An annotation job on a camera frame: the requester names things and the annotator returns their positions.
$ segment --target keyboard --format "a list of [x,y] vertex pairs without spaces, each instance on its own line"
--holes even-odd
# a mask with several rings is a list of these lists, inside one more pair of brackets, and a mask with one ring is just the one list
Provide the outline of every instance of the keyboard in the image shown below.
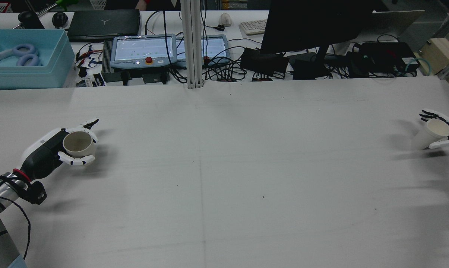
[[250,22],[241,22],[239,27],[246,35],[263,34],[266,29],[267,20],[252,20]]

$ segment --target touchscreen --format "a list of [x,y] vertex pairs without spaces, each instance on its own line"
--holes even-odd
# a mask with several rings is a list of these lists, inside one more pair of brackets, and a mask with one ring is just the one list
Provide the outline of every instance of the touchscreen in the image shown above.
[[[181,40],[176,41],[176,54],[178,57],[178,60],[185,59],[185,42]],[[202,56],[204,57],[204,53],[206,51],[206,42],[205,39],[201,39],[201,46],[202,46]],[[218,57],[226,57],[226,48],[224,47],[224,40],[222,37],[219,38],[208,38],[208,57],[212,58],[216,56],[218,53]]]
[[[167,38],[170,57],[173,57],[171,37]],[[163,38],[137,38],[117,41],[115,61],[152,58],[167,58]]]

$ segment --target blue cable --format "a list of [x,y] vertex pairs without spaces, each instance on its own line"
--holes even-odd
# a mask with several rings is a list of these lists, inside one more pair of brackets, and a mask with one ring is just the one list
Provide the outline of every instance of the blue cable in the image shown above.
[[431,64],[430,64],[427,60],[422,59],[422,58],[415,58],[415,59],[411,60],[411,61],[407,64],[407,66],[405,67],[405,72],[408,71],[408,67],[410,67],[410,64],[411,64],[412,62],[414,62],[414,61],[424,61],[424,62],[427,64],[427,66],[428,66],[428,73],[427,73],[427,75],[430,75],[430,74],[431,74],[431,71],[432,71]]

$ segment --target small black box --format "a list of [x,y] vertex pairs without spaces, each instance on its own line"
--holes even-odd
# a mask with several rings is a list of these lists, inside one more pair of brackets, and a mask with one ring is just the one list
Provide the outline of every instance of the small black box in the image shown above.
[[416,71],[420,67],[413,51],[403,42],[367,42],[359,46],[359,52],[371,60],[371,73],[404,72],[407,65],[407,71]]
[[289,58],[277,54],[262,54],[258,50],[245,48],[241,56],[241,67],[257,73],[274,76],[284,75]]

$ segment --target computer mouse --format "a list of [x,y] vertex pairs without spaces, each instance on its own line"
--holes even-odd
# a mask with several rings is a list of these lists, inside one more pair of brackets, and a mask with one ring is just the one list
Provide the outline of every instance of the computer mouse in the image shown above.
[[231,16],[228,13],[221,14],[221,17],[219,17],[219,23],[223,26],[231,26],[233,21],[231,20]]
[[52,17],[52,24],[56,27],[56,29],[60,29],[67,24],[69,17],[64,12],[57,12]]

